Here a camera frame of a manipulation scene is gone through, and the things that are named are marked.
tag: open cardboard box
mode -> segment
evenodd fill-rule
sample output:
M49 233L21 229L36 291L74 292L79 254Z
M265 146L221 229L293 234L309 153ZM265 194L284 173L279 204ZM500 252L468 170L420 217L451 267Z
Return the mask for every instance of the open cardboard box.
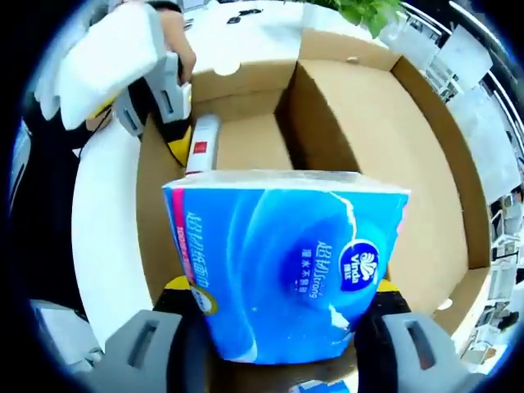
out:
M453 334L490 266L489 219L468 146L445 104L405 58L356 38L305 29L297 61L193 77L193 112L222 120L218 169L358 171L412 191L388 268L412 310ZM138 166L144 273L156 299L183 274L161 186L184 176L150 120ZM445 311L437 307L450 298ZM318 364L219 362L228 391L285 391L355 369L350 348Z

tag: vinda logo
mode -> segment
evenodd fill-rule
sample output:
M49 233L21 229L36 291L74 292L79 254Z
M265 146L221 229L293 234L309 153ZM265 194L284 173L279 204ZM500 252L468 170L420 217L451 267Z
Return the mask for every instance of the vinda logo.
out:
M355 240L344 247L340 257L342 291L358 291L376 282L378 250L365 240Z

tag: green plant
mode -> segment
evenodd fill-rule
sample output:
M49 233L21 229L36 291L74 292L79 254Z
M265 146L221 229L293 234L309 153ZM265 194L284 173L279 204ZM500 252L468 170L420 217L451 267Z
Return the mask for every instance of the green plant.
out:
M354 25L363 23L376 38L387 25L387 17L396 17L400 0L301 0L321 7L331 8Z

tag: white table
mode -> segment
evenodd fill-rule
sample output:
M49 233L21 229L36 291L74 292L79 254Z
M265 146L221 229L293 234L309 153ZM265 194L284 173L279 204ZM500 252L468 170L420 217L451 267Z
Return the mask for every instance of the white table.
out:
M238 11L253 7L264 11L242 17L238 24L226 24ZM187 36L198 59L195 71L220 68L220 57L235 61L297 58L302 7L293 2L258 1L211 3L207 10L190 11L186 18L194 22ZM318 14L309 15L307 25L371 40L369 32L331 10L319 8ZM113 120L85 146L76 178L71 217L75 272L102 349L128 319L153 306L142 269L135 213L139 149L139 141Z

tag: blue tissue package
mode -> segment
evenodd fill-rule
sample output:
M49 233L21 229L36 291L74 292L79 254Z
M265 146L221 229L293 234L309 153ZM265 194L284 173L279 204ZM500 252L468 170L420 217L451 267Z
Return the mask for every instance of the blue tissue package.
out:
M164 195L219 354L254 364L342 354L409 199L360 174L270 170L191 174Z

